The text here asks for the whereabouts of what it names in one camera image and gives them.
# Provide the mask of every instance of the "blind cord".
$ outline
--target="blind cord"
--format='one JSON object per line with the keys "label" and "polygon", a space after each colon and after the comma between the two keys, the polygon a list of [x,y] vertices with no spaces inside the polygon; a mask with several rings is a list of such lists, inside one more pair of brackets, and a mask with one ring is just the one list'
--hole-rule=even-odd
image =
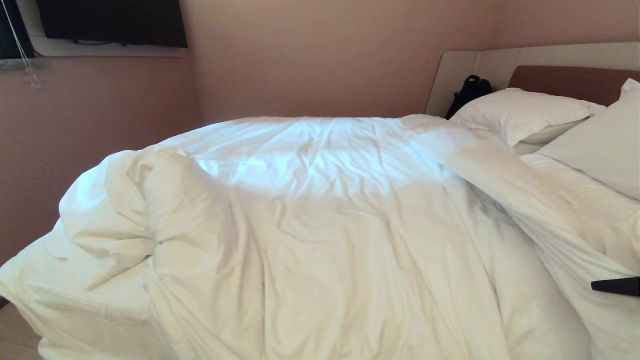
{"label": "blind cord", "polygon": [[13,38],[15,39],[15,43],[18,45],[18,51],[20,51],[22,62],[24,62],[24,71],[27,73],[26,81],[31,85],[31,87],[40,88],[42,87],[42,84],[40,84],[40,80],[38,79],[38,76],[36,75],[35,70],[33,70],[33,67],[31,66],[31,62],[29,61],[27,54],[24,52],[24,49],[22,48],[22,44],[20,43],[18,34],[16,34],[15,28],[13,27],[13,23],[11,22],[11,17],[9,16],[9,10],[7,10],[4,0],[0,0],[0,1],[2,1],[4,13],[6,14],[6,19],[9,22],[9,26],[11,26],[11,31],[13,32]]}

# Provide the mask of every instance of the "window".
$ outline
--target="window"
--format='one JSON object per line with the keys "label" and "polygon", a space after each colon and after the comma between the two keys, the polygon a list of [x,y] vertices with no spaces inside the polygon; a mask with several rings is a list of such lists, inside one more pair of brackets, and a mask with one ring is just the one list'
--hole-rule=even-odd
{"label": "window", "polygon": [[22,58],[20,49],[15,42],[15,36],[18,37],[25,55],[28,58],[34,58],[33,47],[15,0],[0,1],[2,2],[0,5],[0,60]]}

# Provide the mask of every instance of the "wall-mounted tv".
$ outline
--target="wall-mounted tv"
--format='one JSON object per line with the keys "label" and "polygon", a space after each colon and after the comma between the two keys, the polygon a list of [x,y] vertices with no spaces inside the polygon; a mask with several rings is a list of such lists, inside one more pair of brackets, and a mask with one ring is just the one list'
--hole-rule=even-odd
{"label": "wall-mounted tv", "polygon": [[36,0],[47,38],[187,48],[179,0]]}

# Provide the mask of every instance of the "white bedsheet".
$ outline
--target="white bedsheet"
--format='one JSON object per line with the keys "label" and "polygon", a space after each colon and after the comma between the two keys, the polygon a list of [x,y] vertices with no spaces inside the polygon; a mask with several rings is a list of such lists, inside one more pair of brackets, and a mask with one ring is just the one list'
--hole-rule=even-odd
{"label": "white bedsheet", "polygon": [[635,303],[585,280],[634,273],[556,195],[432,117],[237,120],[83,175],[0,294],[47,360],[633,359]]}

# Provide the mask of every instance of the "brown headboard panel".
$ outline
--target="brown headboard panel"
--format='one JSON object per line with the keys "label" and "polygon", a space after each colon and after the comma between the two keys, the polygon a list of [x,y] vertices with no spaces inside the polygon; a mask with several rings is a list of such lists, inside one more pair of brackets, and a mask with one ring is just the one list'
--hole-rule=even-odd
{"label": "brown headboard panel", "polygon": [[618,101],[620,88],[627,79],[640,81],[640,71],[520,66],[514,71],[509,87],[609,106]]}

